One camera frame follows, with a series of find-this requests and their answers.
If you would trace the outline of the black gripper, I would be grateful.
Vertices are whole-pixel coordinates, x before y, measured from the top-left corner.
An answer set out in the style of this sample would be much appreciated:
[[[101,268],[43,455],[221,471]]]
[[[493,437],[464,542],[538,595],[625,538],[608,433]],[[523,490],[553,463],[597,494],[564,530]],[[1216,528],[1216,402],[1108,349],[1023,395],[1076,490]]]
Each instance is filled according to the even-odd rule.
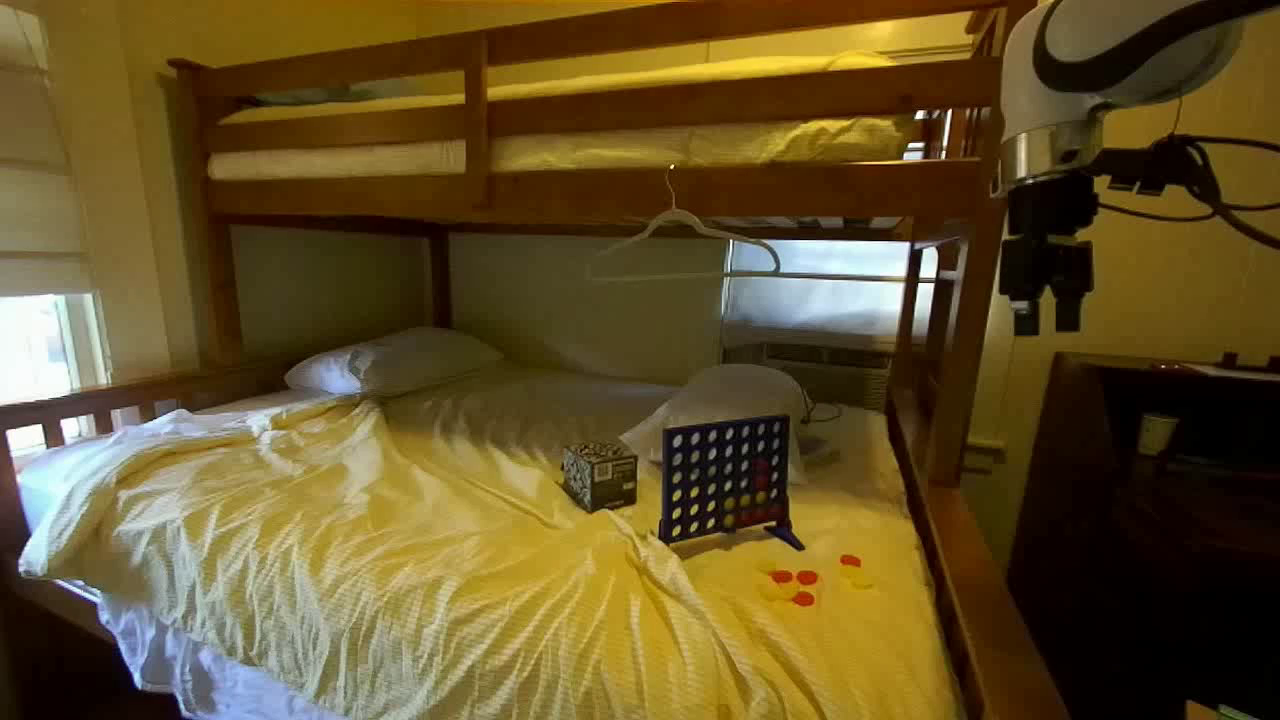
[[[1010,241],[1002,291],[1013,299],[1013,330],[1042,335],[1042,291],[1057,291],[1057,330],[1080,330],[1086,294],[1094,291],[1098,219],[1090,177],[1035,178],[1010,193]]]

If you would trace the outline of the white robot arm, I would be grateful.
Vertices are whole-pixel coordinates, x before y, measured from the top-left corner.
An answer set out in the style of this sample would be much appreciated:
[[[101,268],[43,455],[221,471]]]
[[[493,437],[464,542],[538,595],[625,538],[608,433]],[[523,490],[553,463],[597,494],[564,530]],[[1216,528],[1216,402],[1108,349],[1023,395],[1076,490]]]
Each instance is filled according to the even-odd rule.
[[[1002,56],[1002,165],[1003,198],[1002,294],[1020,335],[1042,330],[1042,294],[1057,294],[1057,327],[1076,330],[1094,291],[1100,211],[1098,178],[1155,194],[1179,183],[1256,243],[1250,204],[1220,194],[1209,136],[1159,136],[1149,149],[1108,149],[1114,108],[1179,101],[1205,88],[1238,52],[1250,16],[1280,0],[1042,0],[1010,32]]]

